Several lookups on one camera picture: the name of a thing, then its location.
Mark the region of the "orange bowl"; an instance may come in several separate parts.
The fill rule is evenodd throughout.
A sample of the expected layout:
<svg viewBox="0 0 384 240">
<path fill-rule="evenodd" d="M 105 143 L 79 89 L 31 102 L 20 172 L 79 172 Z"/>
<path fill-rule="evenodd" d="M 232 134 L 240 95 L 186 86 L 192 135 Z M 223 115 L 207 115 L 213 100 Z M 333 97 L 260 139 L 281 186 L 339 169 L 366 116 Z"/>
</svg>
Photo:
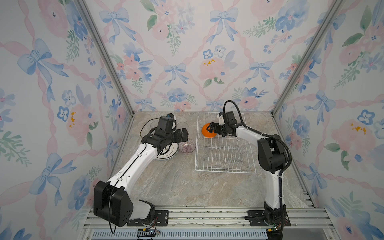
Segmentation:
<svg viewBox="0 0 384 240">
<path fill-rule="evenodd" d="M 202 127 L 202 135 L 206 138 L 214 138 L 217 134 L 216 133 L 211 133 L 208 131 L 208 127 L 210 126 L 210 123 L 205 124 Z"/>
</svg>

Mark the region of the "striped ceramic bowl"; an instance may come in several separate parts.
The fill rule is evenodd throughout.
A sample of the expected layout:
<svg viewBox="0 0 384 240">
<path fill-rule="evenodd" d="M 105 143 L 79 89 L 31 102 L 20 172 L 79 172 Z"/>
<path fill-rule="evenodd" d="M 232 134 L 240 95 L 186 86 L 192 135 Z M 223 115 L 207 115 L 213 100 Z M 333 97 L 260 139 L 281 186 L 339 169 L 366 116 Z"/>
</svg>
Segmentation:
<svg viewBox="0 0 384 240">
<path fill-rule="evenodd" d="M 183 154 L 190 154 L 196 150 L 196 143 L 192 139 L 179 143 L 179 151 Z"/>
</svg>

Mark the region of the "white plate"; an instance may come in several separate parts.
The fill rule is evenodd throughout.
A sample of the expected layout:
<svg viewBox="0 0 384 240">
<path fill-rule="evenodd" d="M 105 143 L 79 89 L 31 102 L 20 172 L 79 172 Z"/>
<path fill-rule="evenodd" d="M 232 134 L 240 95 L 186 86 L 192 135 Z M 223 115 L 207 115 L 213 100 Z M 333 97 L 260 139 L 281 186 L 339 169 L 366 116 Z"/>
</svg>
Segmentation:
<svg viewBox="0 0 384 240">
<path fill-rule="evenodd" d="M 173 158 L 179 150 L 178 143 L 172 143 L 170 146 L 164 148 L 164 150 L 156 157 L 156 160 L 165 161 Z"/>
</svg>

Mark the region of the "clear glass cup back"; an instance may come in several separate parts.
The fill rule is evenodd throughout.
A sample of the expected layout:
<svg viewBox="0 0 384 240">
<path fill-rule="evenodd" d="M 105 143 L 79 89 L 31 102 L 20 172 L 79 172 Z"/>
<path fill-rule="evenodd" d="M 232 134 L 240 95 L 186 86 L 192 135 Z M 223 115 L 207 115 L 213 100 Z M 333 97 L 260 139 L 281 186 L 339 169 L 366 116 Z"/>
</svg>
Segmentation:
<svg viewBox="0 0 384 240">
<path fill-rule="evenodd" d="M 186 129 L 188 130 L 189 129 L 189 124 L 187 122 L 178 122 L 177 123 L 177 129 Z"/>
</svg>

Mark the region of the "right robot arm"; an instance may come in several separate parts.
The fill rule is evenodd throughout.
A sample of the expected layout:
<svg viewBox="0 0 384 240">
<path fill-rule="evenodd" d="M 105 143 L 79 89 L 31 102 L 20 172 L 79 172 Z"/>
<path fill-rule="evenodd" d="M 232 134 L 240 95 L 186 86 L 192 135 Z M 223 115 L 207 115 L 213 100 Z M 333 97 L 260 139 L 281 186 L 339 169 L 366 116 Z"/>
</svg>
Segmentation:
<svg viewBox="0 0 384 240">
<path fill-rule="evenodd" d="M 266 198 L 264 215 L 254 217 L 258 222 L 265 222 L 275 231 L 282 231 L 286 225 L 286 205 L 283 200 L 283 173 L 292 163 L 288 147 L 278 135 L 268 135 L 238 123 L 233 112 L 218 114 L 218 122 L 211 122 L 203 130 L 221 137 L 235 137 L 257 147 L 258 162 L 266 174 Z"/>
</svg>

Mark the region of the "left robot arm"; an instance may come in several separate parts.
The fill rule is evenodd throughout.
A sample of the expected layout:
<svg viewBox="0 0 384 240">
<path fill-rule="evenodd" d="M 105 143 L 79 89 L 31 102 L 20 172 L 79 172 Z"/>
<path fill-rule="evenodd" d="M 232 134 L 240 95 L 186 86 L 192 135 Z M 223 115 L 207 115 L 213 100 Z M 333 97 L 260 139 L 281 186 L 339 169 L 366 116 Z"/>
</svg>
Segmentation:
<svg viewBox="0 0 384 240">
<path fill-rule="evenodd" d="M 155 205 L 144 200 L 133 202 L 131 191 L 146 167 L 156 158 L 168 155 L 188 140 L 185 128 L 177 127 L 173 114 L 161 116 L 158 125 L 146 134 L 128 162 L 108 181 L 94 187 L 94 215 L 110 225 L 123 227 L 132 221 L 144 226 L 155 223 Z"/>
</svg>

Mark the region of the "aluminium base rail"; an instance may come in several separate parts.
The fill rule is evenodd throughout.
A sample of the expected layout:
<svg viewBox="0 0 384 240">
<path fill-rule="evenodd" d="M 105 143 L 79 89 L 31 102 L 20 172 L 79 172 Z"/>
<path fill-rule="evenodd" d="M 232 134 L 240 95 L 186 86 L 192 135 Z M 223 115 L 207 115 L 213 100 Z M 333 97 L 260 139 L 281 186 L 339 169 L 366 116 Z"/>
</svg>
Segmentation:
<svg viewBox="0 0 384 240">
<path fill-rule="evenodd" d="M 79 240 L 339 240 L 325 209 L 288 209 L 282 233 L 256 222 L 261 209 L 219 207 L 157 208 L 149 226 L 130 222 L 121 228 L 88 214 Z"/>
</svg>

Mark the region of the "left corner aluminium post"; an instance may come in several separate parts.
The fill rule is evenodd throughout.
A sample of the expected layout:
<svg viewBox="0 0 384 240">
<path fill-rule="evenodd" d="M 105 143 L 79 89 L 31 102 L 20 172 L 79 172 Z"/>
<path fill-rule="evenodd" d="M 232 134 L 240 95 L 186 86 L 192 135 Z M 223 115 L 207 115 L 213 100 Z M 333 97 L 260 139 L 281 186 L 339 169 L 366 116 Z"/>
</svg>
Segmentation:
<svg viewBox="0 0 384 240">
<path fill-rule="evenodd" d="M 101 59 L 105 63 L 105 66 L 108 70 L 108 73 L 110 74 L 110 76 L 112 78 L 113 83 L 116 85 L 116 87 L 118 89 L 118 93 L 120 94 L 120 96 L 123 100 L 124 106 L 127 108 L 128 112 L 129 112 L 129 116 L 133 117 L 134 116 L 133 108 L 132 108 L 131 104 L 129 103 L 129 99 L 128 99 L 128 96 L 124 90 L 124 86 L 121 83 L 115 68 L 113 67 L 112 60 L 109 56 L 109 53 L 106 49 L 105 44 L 103 43 L 102 36 L 100 35 L 100 32 L 99 32 L 99 30 L 95 24 L 95 21 L 92 17 L 92 14 L 89 11 L 89 8 L 87 6 L 86 1 L 74 0 L 74 3 L 80 12 L 80 15 L 84 19 L 86 27 L 90 31 L 90 35 L 95 42 L 95 46 L 96 46 L 99 54 L 101 55 Z"/>
</svg>

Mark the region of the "corner aluminium post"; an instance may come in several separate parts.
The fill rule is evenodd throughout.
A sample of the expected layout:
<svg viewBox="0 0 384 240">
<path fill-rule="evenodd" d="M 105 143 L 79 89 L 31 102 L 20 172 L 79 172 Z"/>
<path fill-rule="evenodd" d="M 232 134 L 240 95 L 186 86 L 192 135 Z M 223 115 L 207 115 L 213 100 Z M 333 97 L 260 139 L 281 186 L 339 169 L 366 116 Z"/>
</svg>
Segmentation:
<svg viewBox="0 0 384 240">
<path fill-rule="evenodd" d="M 275 117 L 279 110 L 283 108 L 283 104 L 288 97 L 289 93 L 291 92 L 292 88 L 296 84 L 296 81 L 299 79 L 300 75 L 304 71 L 305 67 L 307 66 L 308 62 L 310 61 L 311 57 L 315 54 L 320 41 L 323 39 L 323 37 L 326 35 L 326 32 L 330 28 L 330 25 L 337 17 L 340 8 L 343 6 L 345 1 L 343 0 L 336 0 L 332 1 L 331 5 L 326 12 L 323 22 L 319 25 L 317 28 L 317 31 L 314 34 L 313 40 L 309 43 L 306 51 L 304 52 L 301 61 L 298 64 L 298 68 L 294 71 L 292 74 L 292 77 L 288 81 L 286 87 L 282 91 L 282 95 L 278 98 L 278 101 L 274 108 L 271 110 L 271 114 L 273 117 Z"/>
<path fill-rule="evenodd" d="M 108 70 L 108 73 L 110 74 L 110 76 L 112 78 L 113 83 L 116 85 L 116 87 L 118 89 L 118 93 L 120 94 L 120 96 L 123 100 L 124 106 L 127 108 L 128 112 L 129 112 L 129 116 L 133 117 L 134 116 L 133 108 L 132 108 L 131 104 L 129 103 L 129 99 L 128 99 L 128 96 L 124 90 L 124 86 L 121 83 L 115 68 L 113 67 L 112 60 L 109 56 L 109 53 L 106 49 L 105 44 L 103 43 L 102 36 L 100 35 L 100 32 L 99 32 L 99 30 L 95 24 L 95 21 L 92 17 L 92 14 L 89 11 L 89 8 L 87 6 L 86 1 L 74 0 L 74 3 L 80 12 L 80 15 L 84 19 L 86 27 L 90 31 L 90 35 L 95 42 L 95 46 L 96 46 L 99 54 L 101 55 L 101 59 L 105 63 L 105 66 Z"/>
</svg>

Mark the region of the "right corner aluminium post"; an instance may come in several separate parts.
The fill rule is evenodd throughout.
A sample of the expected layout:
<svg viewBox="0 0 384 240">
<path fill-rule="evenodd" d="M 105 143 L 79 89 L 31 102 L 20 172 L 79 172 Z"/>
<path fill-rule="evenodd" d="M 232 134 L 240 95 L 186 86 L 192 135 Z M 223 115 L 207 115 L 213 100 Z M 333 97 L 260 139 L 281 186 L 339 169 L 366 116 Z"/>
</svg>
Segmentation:
<svg viewBox="0 0 384 240">
<path fill-rule="evenodd" d="M 294 71 L 292 74 L 292 77 L 288 81 L 286 87 L 282 91 L 282 95 L 278 98 L 278 101 L 274 108 L 271 110 L 271 114 L 273 117 L 275 117 L 279 110 L 283 108 L 283 104 L 288 97 L 289 93 L 291 92 L 292 88 L 296 84 L 296 81 L 299 79 L 300 75 L 304 71 L 305 67 L 307 66 L 308 62 L 310 61 L 311 57 L 315 54 L 320 41 L 323 39 L 323 37 L 326 35 L 326 32 L 330 28 L 330 25 L 337 17 L 340 8 L 343 6 L 345 1 L 343 0 L 336 0 L 332 1 L 331 5 L 326 12 L 323 22 L 319 25 L 317 28 L 317 31 L 314 34 L 313 40 L 309 43 L 306 51 L 304 52 L 301 61 L 298 64 L 298 68 Z"/>
</svg>

